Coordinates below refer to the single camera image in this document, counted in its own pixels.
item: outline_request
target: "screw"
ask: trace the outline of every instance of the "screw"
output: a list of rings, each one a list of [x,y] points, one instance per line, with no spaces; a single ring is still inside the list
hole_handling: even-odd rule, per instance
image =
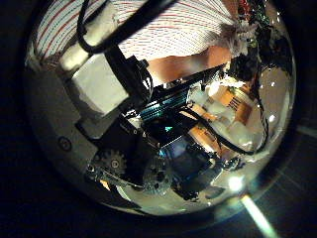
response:
[[[71,142],[65,137],[58,138],[58,145],[62,150],[66,152],[69,152],[71,150]]]
[[[119,162],[118,161],[112,161],[111,162],[111,167],[112,168],[118,168],[119,167]]]

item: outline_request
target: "black gear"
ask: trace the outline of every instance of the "black gear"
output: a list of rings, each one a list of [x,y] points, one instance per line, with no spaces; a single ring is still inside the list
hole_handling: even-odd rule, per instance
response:
[[[98,160],[105,171],[113,176],[120,177],[126,171],[126,161],[118,151],[105,150],[99,155]]]

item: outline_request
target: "wire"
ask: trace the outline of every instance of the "wire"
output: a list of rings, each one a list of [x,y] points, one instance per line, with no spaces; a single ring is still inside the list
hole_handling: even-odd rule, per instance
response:
[[[266,144],[267,141],[267,136],[265,136],[264,141],[262,142],[261,146],[256,149],[255,151],[245,151],[239,147],[237,147],[236,145],[232,144],[230,141],[228,141],[227,139],[225,139],[224,137],[220,136],[213,128],[212,126],[209,124],[209,122],[204,119],[203,117],[201,117],[199,114],[197,114],[196,112],[194,112],[193,110],[191,110],[188,107],[181,107],[179,109],[179,111],[183,111],[188,113],[189,115],[191,115],[192,117],[196,118],[198,120],[198,122],[200,122],[204,127],[206,127],[206,129],[211,132],[213,135],[215,135],[215,137],[217,138],[217,140],[219,141],[219,143],[225,145],[226,147],[228,147],[229,149],[238,152],[239,154],[243,154],[243,155],[254,155],[257,154],[259,152],[261,152]]]
[[[77,21],[76,32],[78,42],[84,50],[91,54],[105,53],[141,30],[160,13],[172,6],[176,1],[177,0],[148,0],[136,13],[134,13],[122,26],[117,28],[102,43],[97,46],[90,46],[83,38],[83,21],[89,4],[89,0],[84,0]]]

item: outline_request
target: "striped shirt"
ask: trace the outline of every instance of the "striped shirt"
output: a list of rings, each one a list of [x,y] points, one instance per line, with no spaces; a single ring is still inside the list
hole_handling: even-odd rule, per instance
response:
[[[85,18],[105,0],[91,0]],[[115,23],[123,24],[146,0],[110,0]],[[43,17],[36,52],[46,59],[61,52],[75,35],[83,0],[54,0]],[[228,47],[222,36],[236,21],[221,0],[179,0],[119,47],[126,58],[153,60],[198,54],[210,46]]]

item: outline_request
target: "black background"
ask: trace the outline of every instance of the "black background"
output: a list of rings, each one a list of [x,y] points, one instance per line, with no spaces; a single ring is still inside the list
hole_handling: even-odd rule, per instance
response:
[[[37,15],[37,2],[1,1],[0,237],[261,237],[246,211],[183,233],[168,219],[145,219],[97,205],[63,180],[43,158],[24,111],[21,45]],[[315,237],[317,139],[296,128],[317,129],[317,4],[281,0],[276,5],[295,50],[298,93],[289,133],[276,154],[289,163],[284,171],[276,169],[278,181],[257,205],[281,237]]]

